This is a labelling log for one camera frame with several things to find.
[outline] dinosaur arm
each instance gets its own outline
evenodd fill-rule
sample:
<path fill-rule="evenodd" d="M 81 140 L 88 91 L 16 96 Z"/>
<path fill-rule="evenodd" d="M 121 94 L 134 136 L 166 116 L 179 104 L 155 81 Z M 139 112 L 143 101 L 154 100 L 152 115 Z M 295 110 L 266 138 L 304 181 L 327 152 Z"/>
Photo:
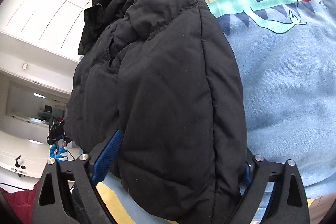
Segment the dinosaur arm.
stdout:
<path fill-rule="evenodd" d="M 247 14 L 253 21 L 262 28 L 267 28 L 275 33 L 285 33 L 289 31 L 295 25 L 291 23 L 283 23 L 276 20 L 266 20 L 255 14 L 251 8 L 244 10 L 244 13 Z"/>

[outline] bed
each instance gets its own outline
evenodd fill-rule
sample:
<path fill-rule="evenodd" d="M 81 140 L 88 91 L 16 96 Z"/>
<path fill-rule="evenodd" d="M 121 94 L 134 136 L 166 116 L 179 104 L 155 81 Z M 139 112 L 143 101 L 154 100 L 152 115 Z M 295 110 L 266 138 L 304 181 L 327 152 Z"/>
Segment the bed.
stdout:
<path fill-rule="evenodd" d="M 250 150 L 295 160 L 307 198 L 336 191 L 335 0 L 205 1 L 236 55 Z M 110 190 L 98 190 L 122 223 L 169 223 L 140 208 L 112 174 L 103 183 Z M 256 223 L 271 191 L 270 184 Z"/>

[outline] dark blue spike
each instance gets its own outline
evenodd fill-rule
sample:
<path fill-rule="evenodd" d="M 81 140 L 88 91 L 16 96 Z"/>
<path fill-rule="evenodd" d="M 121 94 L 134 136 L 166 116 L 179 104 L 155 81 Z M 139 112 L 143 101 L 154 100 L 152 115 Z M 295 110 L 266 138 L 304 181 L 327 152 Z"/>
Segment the dark blue spike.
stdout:
<path fill-rule="evenodd" d="M 299 17 L 301 17 L 299 11 L 297 10 L 296 3 L 295 3 L 295 2 L 294 2 L 294 3 L 290 3 L 290 4 L 286 4 L 286 5 L 288 6 L 289 9 L 294 10 L 294 11 L 296 12 L 296 14 L 297 14 Z"/>
<path fill-rule="evenodd" d="M 242 12 L 242 13 L 238 13 L 238 14 L 234 14 L 234 15 L 236 16 L 236 18 L 241 20 L 247 27 L 250 26 L 250 17 L 247 14 Z"/>
<path fill-rule="evenodd" d="M 285 17 L 287 17 L 287 12 L 282 5 L 271 7 L 271 9 L 274 9 L 274 10 L 278 11 L 279 13 L 283 14 Z"/>
<path fill-rule="evenodd" d="M 315 13 L 313 6 L 311 6 L 309 1 L 301 1 L 304 7 L 306 7 L 309 11 Z"/>
<path fill-rule="evenodd" d="M 265 9 L 262 9 L 262 10 L 258 10 L 258 11 L 253 11 L 256 15 L 260 16 L 261 18 L 267 20 L 268 19 L 268 16 L 267 16 L 267 13 L 265 11 Z"/>
<path fill-rule="evenodd" d="M 222 28 L 223 32 L 226 35 L 230 34 L 230 14 L 222 15 L 219 18 L 217 18 L 217 21 Z"/>

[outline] black cable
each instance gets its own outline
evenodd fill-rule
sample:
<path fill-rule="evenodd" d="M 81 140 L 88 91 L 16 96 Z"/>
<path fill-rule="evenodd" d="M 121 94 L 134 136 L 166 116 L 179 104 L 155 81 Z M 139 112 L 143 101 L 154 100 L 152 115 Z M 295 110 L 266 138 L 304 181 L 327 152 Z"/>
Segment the black cable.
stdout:
<path fill-rule="evenodd" d="M 7 186 L 10 186 L 10 187 L 14 187 L 14 188 L 21 189 L 21 190 L 29 190 L 29 189 L 24 189 L 24 188 L 16 187 L 16 186 L 13 186 L 13 185 L 10 185 L 10 184 L 7 184 L 7 183 L 0 182 L 0 184 L 7 185 Z"/>
<path fill-rule="evenodd" d="M 72 158 L 75 160 L 75 157 L 70 153 L 70 151 L 68 150 L 69 154 L 72 156 Z"/>

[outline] ceiling light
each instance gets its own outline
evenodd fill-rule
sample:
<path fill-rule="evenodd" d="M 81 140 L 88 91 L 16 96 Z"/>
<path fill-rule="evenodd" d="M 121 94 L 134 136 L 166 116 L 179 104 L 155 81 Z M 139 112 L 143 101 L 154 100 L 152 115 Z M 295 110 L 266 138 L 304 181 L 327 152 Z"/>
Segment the ceiling light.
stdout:
<path fill-rule="evenodd" d="M 40 94 L 38 94 L 38 93 L 34 93 L 34 95 L 37 96 L 37 97 L 41 97 L 41 98 L 44 98 L 44 99 L 45 99 L 45 96 L 40 95 Z"/>
<path fill-rule="evenodd" d="M 30 141 L 31 143 L 36 143 L 36 144 L 44 144 L 44 143 L 33 141 L 33 140 L 28 140 L 28 141 Z"/>

